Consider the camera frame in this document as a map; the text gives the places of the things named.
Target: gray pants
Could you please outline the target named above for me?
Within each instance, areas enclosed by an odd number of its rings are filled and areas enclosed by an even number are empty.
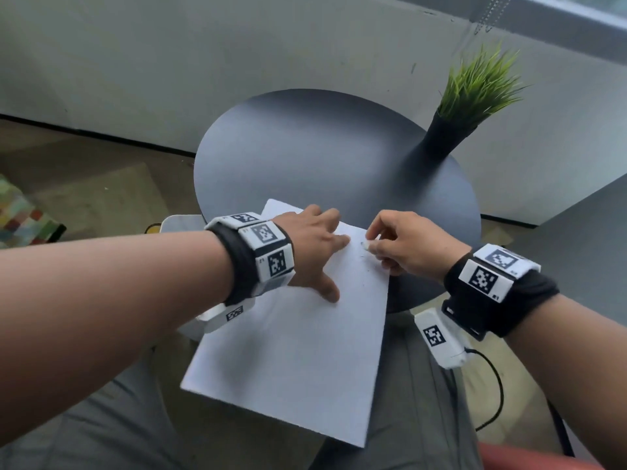
[[[145,361],[0,449],[0,470],[189,468]],[[310,470],[481,468],[461,373],[435,363],[409,314],[388,316],[365,449],[327,439]]]

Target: cable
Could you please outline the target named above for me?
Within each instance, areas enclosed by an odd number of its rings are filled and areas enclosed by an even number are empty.
[[[503,404],[505,403],[506,395],[505,395],[505,392],[503,390],[503,382],[501,381],[501,376],[498,375],[497,369],[494,367],[492,362],[488,359],[488,356],[486,356],[482,352],[474,350],[472,348],[464,348],[464,350],[466,351],[466,353],[473,353],[475,355],[479,355],[484,360],[486,360],[486,362],[490,365],[490,368],[492,368],[492,371],[494,371],[494,375],[497,377],[497,381],[498,381],[498,391],[500,393],[501,402],[498,404],[498,409],[496,411],[496,414],[494,414],[490,419],[486,420],[483,424],[481,424],[481,426],[477,427],[474,430],[475,432],[479,432],[481,429],[483,429],[486,426],[489,426],[492,422],[497,420],[498,416],[501,414],[501,411],[503,411]]]

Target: floor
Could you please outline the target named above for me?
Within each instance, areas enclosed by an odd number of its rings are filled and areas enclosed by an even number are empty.
[[[141,234],[170,214],[199,213],[193,166],[192,158],[0,120],[0,172],[67,226],[64,241]],[[486,242],[501,245],[529,232],[491,221],[482,227]],[[480,440],[559,453],[544,395],[504,341],[489,336],[474,345],[493,361],[506,393],[502,415]],[[170,418],[200,468],[209,468],[209,459],[221,469],[307,468],[319,435],[179,389],[193,353],[192,343],[173,334],[157,346],[153,363]],[[497,382],[479,359],[463,373],[479,425],[498,406]]]

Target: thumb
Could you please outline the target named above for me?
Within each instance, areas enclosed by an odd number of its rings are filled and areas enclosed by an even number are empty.
[[[364,241],[364,248],[366,251],[374,254],[375,256],[386,256],[394,259],[394,250],[396,249],[394,241],[390,239],[380,239],[374,241]]]
[[[333,282],[333,279],[324,272],[320,275],[320,278],[312,284],[312,289],[331,303],[340,300],[340,290],[337,288],[337,285],[335,285],[335,282]]]

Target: sheet of paper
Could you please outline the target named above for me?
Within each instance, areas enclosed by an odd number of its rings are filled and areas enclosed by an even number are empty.
[[[263,217],[301,210],[269,200]],[[388,273],[340,223],[350,244],[325,272],[341,298],[283,287],[202,339],[181,387],[364,447],[388,297]]]

